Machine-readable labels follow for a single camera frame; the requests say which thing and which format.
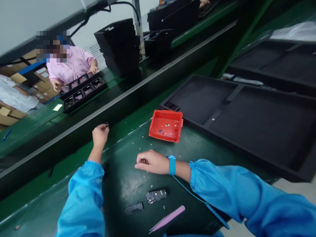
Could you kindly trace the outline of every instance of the white sheet of paper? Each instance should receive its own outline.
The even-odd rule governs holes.
[[[58,111],[62,106],[63,106],[62,104],[58,104],[55,106],[53,110]]]
[[[42,77],[46,78],[48,76],[49,76],[49,74],[47,72],[42,73]]]
[[[37,70],[36,73],[37,73],[37,74],[40,74],[40,73],[42,73],[42,72],[44,72],[44,71],[46,71],[46,68],[45,68],[45,67],[41,68],[40,70]]]

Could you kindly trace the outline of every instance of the white uniform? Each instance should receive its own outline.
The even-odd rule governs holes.
[[[37,106],[39,101],[35,97],[23,95],[14,86],[17,84],[9,77],[0,75],[0,100],[24,113]]]

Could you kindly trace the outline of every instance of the blue wrist strap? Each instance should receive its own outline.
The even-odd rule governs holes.
[[[175,156],[170,155],[169,158],[169,174],[175,175]]]

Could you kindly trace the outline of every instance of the black cable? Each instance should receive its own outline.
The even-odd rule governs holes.
[[[138,17],[138,14],[137,14],[136,8],[134,7],[134,5],[133,5],[133,4],[131,4],[131,3],[129,3],[129,2],[124,2],[124,1],[122,1],[122,2],[114,2],[114,3],[112,3],[112,5],[117,5],[117,4],[127,4],[127,5],[130,5],[130,6],[134,9],[134,11],[135,11],[135,14],[136,14],[136,17],[137,17],[137,20],[138,20],[138,25],[139,25],[139,27],[141,26],[141,23],[140,23],[140,21],[139,21],[139,17]]]
[[[140,21],[139,21],[139,16],[138,16],[138,14],[137,14],[137,11],[136,11],[136,8],[134,7],[134,5],[131,4],[131,3],[129,3],[129,2],[124,2],[124,1],[112,3],[112,5],[118,5],[118,4],[127,4],[127,5],[130,5],[130,6],[134,9],[135,14],[136,14],[136,17],[137,17],[137,20],[138,20],[138,25],[139,25],[139,27],[140,27],[140,26],[141,26],[141,23],[140,23]],[[104,6],[103,6],[103,4],[101,4],[101,5],[96,5],[96,6],[92,7],[92,8],[90,8],[90,9],[87,11],[87,13],[86,13],[86,19],[85,19],[85,21],[82,22],[82,23],[77,27],[77,29],[74,30],[73,33],[71,33],[71,35],[70,35],[69,38],[71,38],[75,33],[77,33],[77,31],[78,31],[81,27],[83,27],[84,25],[86,25],[86,24],[88,23],[89,19],[90,19],[90,16],[92,16],[95,12],[98,12],[98,11],[111,12],[111,5],[109,5],[109,10],[108,10],[108,9],[105,9]],[[34,60],[34,59],[36,59],[36,57],[28,58],[28,59],[25,59],[25,60],[30,61],[30,60]],[[0,66],[7,66],[7,65],[19,64],[19,63],[23,63],[23,61],[21,60],[21,61],[11,62],[11,63],[7,63],[7,64],[0,64]]]

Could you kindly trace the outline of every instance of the hand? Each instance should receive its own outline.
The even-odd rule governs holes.
[[[50,82],[53,85],[54,91],[56,91],[57,93],[59,93],[62,87],[64,86],[63,83],[59,80],[51,80]]]
[[[169,174],[169,159],[154,150],[139,153],[136,162],[136,169],[156,174]]]
[[[209,0],[200,0],[200,8],[204,7],[207,4],[210,4]]]
[[[99,68],[97,66],[91,65],[90,70],[87,72],[87,74],[92,73],[93,75],[96,74],[96,71],[98,71]]]
[[[108,140],[109,127],[105,124],[100,124],[92,131],[93,147],[103,150],[106,141]]]
[[[9,109],[11,109],[11,110],[16,110],[15,107],[12,107],[12,106],[10,106],[10,105],[7,105],[7,107],[8,107]]]

